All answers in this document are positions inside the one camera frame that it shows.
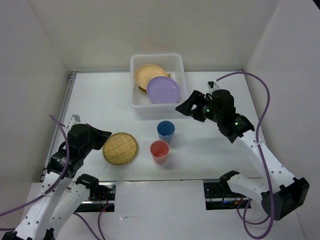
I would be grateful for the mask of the blue plastic cup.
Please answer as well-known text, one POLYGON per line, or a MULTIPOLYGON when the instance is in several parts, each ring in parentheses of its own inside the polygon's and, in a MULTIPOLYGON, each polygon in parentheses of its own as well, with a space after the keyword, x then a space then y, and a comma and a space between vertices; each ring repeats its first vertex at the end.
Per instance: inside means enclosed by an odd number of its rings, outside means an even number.
POLYGON ((157 125, 156 130, 159 140, 165 141, 167 144, 170 144, 176 128, 171 121, 164 120, 157 125))

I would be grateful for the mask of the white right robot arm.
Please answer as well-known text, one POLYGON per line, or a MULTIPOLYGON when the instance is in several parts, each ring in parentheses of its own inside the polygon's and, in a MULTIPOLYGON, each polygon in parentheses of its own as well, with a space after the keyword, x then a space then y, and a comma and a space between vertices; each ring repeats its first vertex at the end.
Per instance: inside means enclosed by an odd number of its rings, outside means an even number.
POLYGON ((234 97, 228 90, 220 89, 207 94, 194 90, 175 109, 200 122, 215 122, 221 134, 243 152, 267 181, 264 187, 236 170, 229 171, 219 178, 219 191, 223 196, 243 194, 261 203, 264 212, 275 221, 303 205, 310 184, 304 177, 297 178, 278 161, 256 135, 253 124, 236 112, 234 97))

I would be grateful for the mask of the square bamboo woven tray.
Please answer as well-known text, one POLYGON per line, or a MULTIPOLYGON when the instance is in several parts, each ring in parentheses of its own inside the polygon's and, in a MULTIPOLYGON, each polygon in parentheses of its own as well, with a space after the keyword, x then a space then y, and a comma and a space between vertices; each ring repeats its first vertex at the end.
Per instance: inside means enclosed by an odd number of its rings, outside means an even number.
MULTIPOLYGON (((170 77, 171 77, 171 74, 170 74, 170 73, 167 73, 166 76, 170 78, 170 77)), ((140 92, 142 92, 143 94, 147 95, 147 90, 146 90, 146 89, 138 86, 138 90, 139 90, 140 92)))

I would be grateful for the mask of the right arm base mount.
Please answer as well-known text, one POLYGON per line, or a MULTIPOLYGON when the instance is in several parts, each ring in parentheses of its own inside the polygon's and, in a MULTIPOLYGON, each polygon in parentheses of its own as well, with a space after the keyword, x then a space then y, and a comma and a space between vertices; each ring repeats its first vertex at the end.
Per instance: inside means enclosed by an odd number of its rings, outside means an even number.
POLYGON ((249 200, 243 194, 224 189, 218 181, 204 181, 203 189, 207 211, 232 210, 236 209, 238 205, 240 205, 240 209, 244 209, 249 200))

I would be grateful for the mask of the yellow plastic plate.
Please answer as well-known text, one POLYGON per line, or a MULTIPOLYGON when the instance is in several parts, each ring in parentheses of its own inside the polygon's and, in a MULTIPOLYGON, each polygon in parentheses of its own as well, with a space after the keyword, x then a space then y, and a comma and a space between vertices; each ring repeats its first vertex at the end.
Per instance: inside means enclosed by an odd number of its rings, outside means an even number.
POLYGON ((140 66, 136 70, 135 81, 140 88, 146 90, 149 81, 155 77, 160 77, 160 76, 169 77, 170 75, 166 73, 165 70, 158 65, 145 64, 140 66))

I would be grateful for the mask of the purple plastic plate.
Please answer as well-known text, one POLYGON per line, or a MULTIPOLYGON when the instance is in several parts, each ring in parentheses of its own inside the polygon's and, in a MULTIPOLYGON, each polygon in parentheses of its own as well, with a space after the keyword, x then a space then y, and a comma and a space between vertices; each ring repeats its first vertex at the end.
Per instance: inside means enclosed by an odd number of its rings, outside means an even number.
POLYGON ((146 92, 149 99, 155 104, 175 104, 181 96, 178 84, 170 77, 165 76, 151 79, 146 92))

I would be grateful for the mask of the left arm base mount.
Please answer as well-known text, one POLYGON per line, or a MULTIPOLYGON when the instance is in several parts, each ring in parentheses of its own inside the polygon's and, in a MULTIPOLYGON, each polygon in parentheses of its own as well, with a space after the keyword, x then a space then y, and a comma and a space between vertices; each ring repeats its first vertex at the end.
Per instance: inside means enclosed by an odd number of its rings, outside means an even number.
POLYGON ((114 212, 116 197, 116 182, 102 181, 96 191, 84 200, 76 209, 76 213, 114 212))

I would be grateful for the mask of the pink plastic cup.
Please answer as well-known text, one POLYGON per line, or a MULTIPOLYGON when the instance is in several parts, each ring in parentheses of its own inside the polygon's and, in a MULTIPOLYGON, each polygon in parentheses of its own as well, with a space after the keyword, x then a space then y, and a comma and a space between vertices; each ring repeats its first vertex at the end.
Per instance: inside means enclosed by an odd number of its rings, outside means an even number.
POLYGON ((169 145, 163 140, 154 141, 150 145, 152 159, 157 165, 162 165, 166 162, 169 151, 169 145))

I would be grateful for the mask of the round bamboo woven tray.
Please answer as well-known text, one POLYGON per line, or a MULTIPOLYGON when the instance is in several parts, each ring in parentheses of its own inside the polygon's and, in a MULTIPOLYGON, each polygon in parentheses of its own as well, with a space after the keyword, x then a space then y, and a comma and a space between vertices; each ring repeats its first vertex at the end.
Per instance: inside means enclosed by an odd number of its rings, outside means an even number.
POLYGON ((137 140, 126 132, 112 134, 102 147, 104 159, 113 166, 130 164, 136 158, 138 151, 137 140))

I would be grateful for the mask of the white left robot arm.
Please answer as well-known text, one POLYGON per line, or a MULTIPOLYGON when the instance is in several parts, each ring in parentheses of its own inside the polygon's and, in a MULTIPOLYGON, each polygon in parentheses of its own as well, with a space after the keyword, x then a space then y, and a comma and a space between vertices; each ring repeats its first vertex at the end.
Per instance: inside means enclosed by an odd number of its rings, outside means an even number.
POLYGON ((4 231, 4 240, 54 240, 84 200, 99 196, 98 178, 83 173, 62 198, 85 158, 92 150, 100 150, 112 133, 78 123, 62 135, 64 142, 49 159, 38 196, 23 204, 31 206, 29 211, 17 227, 4 231))

